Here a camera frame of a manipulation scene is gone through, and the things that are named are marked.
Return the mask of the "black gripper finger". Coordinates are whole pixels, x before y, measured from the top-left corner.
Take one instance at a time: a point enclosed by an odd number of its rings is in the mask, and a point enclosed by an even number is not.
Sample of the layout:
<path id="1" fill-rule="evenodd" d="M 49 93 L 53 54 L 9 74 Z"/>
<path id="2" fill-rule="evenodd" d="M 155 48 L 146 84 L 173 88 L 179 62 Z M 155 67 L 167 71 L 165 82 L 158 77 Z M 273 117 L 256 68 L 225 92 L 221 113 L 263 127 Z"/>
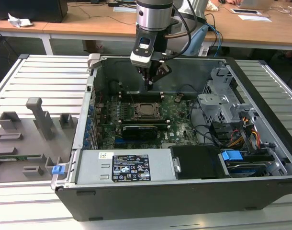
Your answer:
<path id="1" fill-rule="evenodd" d="M 147 68 L 138 68 L 138 73 L 142 75 L 142 79 L 144 80 L 144 85 L 146 90 L 153 89 L 152 77 L 150 74 L 150 69 Z"/>
<path id="2" fill-rule="evenodd" d="M 152 78 L 152 82 L 153 83 L 157 82 L 158 80 L 167 76 L 171 72 L 172 72 L 172 69 L 170 66 L 168 66 L 166 64 L 160 65 L 159 68 L 155 72 L 155 76 Z"/>

